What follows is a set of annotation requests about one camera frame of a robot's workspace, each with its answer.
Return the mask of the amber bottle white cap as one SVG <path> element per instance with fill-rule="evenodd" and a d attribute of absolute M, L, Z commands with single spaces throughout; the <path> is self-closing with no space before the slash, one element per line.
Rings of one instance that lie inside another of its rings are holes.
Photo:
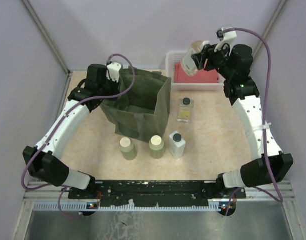
<path fill-rule="evenodd" d="M 194 62 L 192 56 L 200 53 L 207 44 L 209 44 L 209 41 L 198 40 L 193 42 L 185 56 L 181 59 L 181 67 L 188 76 L 192 77 L 198 72 L 196 63 Z"/>

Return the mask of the green canvas bag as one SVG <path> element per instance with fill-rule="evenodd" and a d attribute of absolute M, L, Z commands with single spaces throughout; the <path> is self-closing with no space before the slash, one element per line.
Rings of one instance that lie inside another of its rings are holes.
<path fill-rule="evenodd" d="M 170 114 L 171 79 L 158 71 L 130 68 L 120 71 L 120 91 L 135 78 L 132 88 L 115 101 L 104 100 L 100 108 L 115 126 L 115 133 L 142 142 L 162 137 Z"/>

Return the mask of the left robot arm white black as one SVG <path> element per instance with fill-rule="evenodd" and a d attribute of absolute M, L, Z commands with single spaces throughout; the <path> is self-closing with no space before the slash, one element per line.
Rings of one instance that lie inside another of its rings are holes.
<path fill-rule="evenodd" d="M 44 181 L 55 187 L 76 188 L 86 198 L 97 192 L 94 178 L 72 170 L 61 162 L 64 149 L 80 123 L 103 100 L 116 100 L 120 96 L 120 70 L 122 65 L 108 62 L 106 65 L 91 64 L 86 78 L 70 92 L 64 108 L 54 124 L 33 147 L 25 147 L 26 164 L 23 175 Z"/>

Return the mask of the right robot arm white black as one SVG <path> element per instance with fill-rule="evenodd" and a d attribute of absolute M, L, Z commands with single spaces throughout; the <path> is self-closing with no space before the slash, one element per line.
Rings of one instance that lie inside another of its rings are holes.
<path fill-rule="evenodd" d="M 192 55 L 198 70 L 216 70 L 224 78 L 224 93 L 238 114 L 250 147 L 251 161 L 235 171 L 218 176 L 216 192 L 227 198 L 234 188 L 258 187 L 281 182 L 293 165 L 291 154 L 283 153 L 276 143 L 270 125 L 262 119 L 258 88 L 250 77 L 253 62 L 252 48 L 238 44 L 230 48 L 225 44 L 221 50 L 204 41 L 202 50 Z"/>

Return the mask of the red folded cloth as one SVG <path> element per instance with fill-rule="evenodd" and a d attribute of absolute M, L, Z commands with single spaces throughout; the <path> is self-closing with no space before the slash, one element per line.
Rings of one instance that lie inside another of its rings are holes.
<path fill-rule="evenodd" d="M 216 70 L 198 71 L 194 76 L 188 76 L 182 69 L 180 63 L 174 65 L 174 82 L 178 84 L 215 84 L 218 83 L 219 76 Z"/>

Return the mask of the white plastic basket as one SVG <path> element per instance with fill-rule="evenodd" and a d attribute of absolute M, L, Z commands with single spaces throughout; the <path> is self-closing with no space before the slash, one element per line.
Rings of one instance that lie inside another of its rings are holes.
<path fill-rule="evenodd" d="M 174 65 L 179 63 L 180 60 L 185 55 L 184 50 L 178 51 L 169 51 L 166 54 L 165 58 L 165 70 L 166 76 L 171 78 L 171 86 L 172 89 L 175 91 L 218 91 L 223 88 L 224 78 L 218 74 L 219 81 L 218 83 L 207 83 L 207 84 L 200 84 L 200 83 L 175 83 L 174 82 Z"/>

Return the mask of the clear square bottle black cap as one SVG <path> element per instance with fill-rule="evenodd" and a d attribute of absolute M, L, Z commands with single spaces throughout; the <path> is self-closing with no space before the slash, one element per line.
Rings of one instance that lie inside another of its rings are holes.
<path fill-rule="evenodd" d="M 178 102 L 177 118 L 178 122 L 189 123 L 192 118 L 194 100 L 189 97 L 181 98 Z"/>

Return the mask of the left green bottle beige cap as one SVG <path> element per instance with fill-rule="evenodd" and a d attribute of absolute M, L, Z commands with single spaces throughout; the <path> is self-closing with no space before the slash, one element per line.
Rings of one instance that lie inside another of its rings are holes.
<path fill-rule="evenodd" d="M 123 137 L 119 141 L 120 152 L 124 159 L 131 161 L 137 156 L 135 145 L 128 137 Z"/>

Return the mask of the green bottle beige cap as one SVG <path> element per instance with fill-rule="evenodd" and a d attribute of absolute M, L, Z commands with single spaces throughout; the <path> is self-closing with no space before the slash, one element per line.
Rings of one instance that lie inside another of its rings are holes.
<path fill-rule="evenodd" d="M 123 137 L 119 141 L 120 152 L 124 159 L 131 161 L 137 156 L 135 145 L 128 137 Z"/>
<path fill-rule="evenodd" d="M 154 135 L 149 140 L 150 156 L 154 159 L 160 159 L 164 155 L 164 140 Z"/>

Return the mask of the right green bottle beige cap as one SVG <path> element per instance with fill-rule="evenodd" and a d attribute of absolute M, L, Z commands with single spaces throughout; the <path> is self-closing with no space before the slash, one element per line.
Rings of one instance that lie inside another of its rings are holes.
<path fill-rule="evenodd" d="M 160 159 L 164 155 L 164 140 L 154 135 L 149 140 L 150 156 L 154 159 Z"/>

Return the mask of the white square bottle black cap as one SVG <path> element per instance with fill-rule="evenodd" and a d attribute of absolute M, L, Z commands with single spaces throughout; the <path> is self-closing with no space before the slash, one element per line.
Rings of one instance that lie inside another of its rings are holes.
<path fill-rule="evenodd" d="M 175 159 L 179 159 L 183 156 L 185 146 L 186 141 L 179 132 L 174 131 L 169 135 L 168 149 Z"/>

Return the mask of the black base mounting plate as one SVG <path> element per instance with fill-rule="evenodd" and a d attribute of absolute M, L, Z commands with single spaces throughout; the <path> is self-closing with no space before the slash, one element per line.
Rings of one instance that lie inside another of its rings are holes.
<path fill-rule="evenodd" d="M 126 207 L 136 208 L 185 208 L 208 207 L 209 200 L 245 199 L 244 190 L 225 188 L 222 183 L 203 180 L 143 181 L 143 180 L 104 180 L 91 182 L 85 190 L 70 188 L 68 199 L 90 200 L 89 209 Z"/>

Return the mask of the aluminium front rail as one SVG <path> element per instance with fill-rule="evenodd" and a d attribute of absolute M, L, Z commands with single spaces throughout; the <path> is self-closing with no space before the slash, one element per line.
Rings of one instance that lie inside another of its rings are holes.
<path fill-rule="evenodd" d="M 41 182 L 30 182 L 39 189 L 24 194 L 33 210 L 64 212 L 224 212 L 227 204 L 238 202 L 270 202 L 277 197 L 274 186 L 259 189 L 243 187 L 220 190 L 214 181 L 135 181 L 102 180 L 95 182 L 92 192 L 76 188 L 42 187 Z"/>

